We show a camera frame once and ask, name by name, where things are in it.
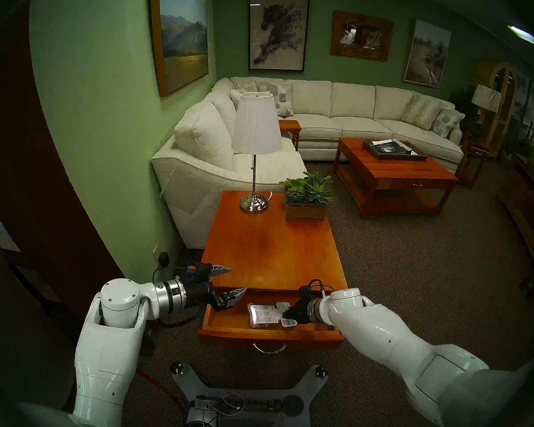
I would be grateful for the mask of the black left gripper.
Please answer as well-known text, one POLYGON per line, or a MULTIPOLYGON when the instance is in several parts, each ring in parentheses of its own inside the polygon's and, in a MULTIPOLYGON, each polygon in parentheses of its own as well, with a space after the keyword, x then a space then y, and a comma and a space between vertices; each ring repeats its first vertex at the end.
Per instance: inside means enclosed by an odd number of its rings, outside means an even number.
POLYGON ((194 306, 211 305, 214 309, 228 310, 234 307, 245 295, 247 288, 237 288, 224 291, 220 297, 214 292, 211 277, 230 273, 232 270, 226 266, 212 263, 198 262, 186 268, 184 291, 186 299, 184 308, 194 306))

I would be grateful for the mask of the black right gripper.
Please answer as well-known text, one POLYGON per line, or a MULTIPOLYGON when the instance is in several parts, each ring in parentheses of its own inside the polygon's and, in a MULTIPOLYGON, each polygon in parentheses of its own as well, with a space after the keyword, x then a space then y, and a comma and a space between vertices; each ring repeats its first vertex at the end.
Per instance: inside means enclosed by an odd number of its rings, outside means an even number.
POLYGON ((299 299, 288 310, 282 312, 282 320, 294 320, 298 324, 313 323, 309 306, 314 300, 311 286, 301 286, 298 290, 299 299))

